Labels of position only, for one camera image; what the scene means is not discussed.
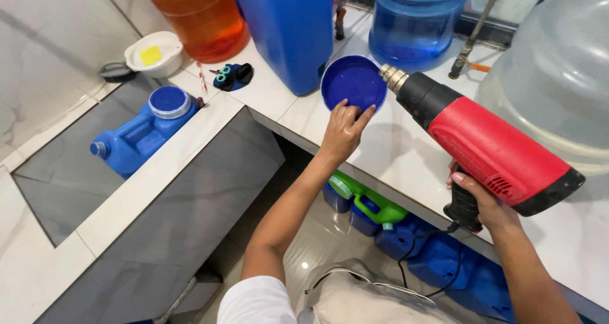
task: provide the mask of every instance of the person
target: person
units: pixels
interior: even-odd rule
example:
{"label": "person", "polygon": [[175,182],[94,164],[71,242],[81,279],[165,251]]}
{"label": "person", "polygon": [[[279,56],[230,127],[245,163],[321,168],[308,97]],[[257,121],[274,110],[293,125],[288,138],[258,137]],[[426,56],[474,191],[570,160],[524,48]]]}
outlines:
{"label": "person", "polygon": [[[357,259],[311,271],[315,275],[309,275],[304,310],[298,319],[292,311],[285,251],[324,183],[359,145],[374,111],[372,106],[361,114],[347,100],[332,110],[318,153],[252,235],[240,282],[222,299],[217,323],[458,323],[430,299],[372,274]],[[446,181],[448,188],[453,182],[476,196],[479,219],[493,238],[518,323],[581,323],[542,265],[518,214],[470,176],[454,173]]]}

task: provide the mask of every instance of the heat gun handle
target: heat gun handle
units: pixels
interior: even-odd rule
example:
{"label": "heat gun handle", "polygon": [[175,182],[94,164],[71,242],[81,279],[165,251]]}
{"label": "heat gun handle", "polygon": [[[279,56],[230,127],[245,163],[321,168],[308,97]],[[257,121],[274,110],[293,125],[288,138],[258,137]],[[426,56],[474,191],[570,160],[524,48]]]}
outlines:
{"label": "heat gun handle", "polygon": [[[459,164],[455,165],[455,172],[468,174]],[[453,200],[444,207],[444,213],[461,227],[474,233],[482,231],[482,224],[478,220],[476,197],[456,182],[453,182],[452,190]]]}

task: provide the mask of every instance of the blue jug cap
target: blue jug cap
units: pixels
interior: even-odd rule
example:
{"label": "blue jug cap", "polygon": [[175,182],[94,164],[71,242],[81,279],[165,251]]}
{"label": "blue jug cap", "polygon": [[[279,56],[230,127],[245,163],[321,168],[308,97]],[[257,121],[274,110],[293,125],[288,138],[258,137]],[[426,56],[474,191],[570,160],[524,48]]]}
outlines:
{"label": "blue jug cap", "polygon": [[105,142],[96,141],[91,143],[89,146],[89,150],[91,154],[95,156],[106,157],[110,154],[110,146],[108,146]]}
{"label": "blue jug cap", "polygon": [[188,112],[190,96],[181,88],[163,86],[156,89],[148,99],[152,113],[162,119],[176,119]]}
{"label": "blue jug cap", "polygon": [[343,99],[362,111],[376,104],[383,106],[387,85],[379,74],[379,67],[368,57],[347,55],[331,63],[322,76],[322,98],[329,110]]}

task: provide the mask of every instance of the yellow sponge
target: yellow sponge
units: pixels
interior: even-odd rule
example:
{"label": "yellow sponge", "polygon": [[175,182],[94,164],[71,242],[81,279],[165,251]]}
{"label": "yellow sponge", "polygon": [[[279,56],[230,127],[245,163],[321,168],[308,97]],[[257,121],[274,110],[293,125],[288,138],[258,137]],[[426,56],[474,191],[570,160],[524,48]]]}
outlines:
{"label": "yellow sponge", "polygon": [[142,62],[144,63],[144,66],[148,66],[162,59],[163,54],[161,54],[161,51],[158,49],[158,46],[153,45],[152,47],[141,51],[140,57],[142,59]]}

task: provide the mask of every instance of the hand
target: hand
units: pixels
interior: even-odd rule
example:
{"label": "hand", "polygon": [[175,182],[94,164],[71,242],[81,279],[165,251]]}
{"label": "hand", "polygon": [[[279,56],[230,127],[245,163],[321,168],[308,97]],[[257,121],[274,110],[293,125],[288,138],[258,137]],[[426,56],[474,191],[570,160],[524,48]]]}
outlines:
{"label": "hand", "polygon": [[[452,170],[455,161],[448,167]],[[478,220],[493,233],[493,231],[504,228],[518,228],[522,230],[518,213],[509,206],[502,203],[494,194],[489,192],[478,180],[463,173],[451,173],[446,179],[448,189],[456,182],[469,193],[473,194],[478,201]]]}
{"label": "hand", "polygon": [[362,131],[377,109],[370,106],[359,118],[362,110],[357,106],[347,106],[347,99],[339,102],[330,114],[324,140],[317,156],[328,159],[336,168],[355,151],[362,137]]}

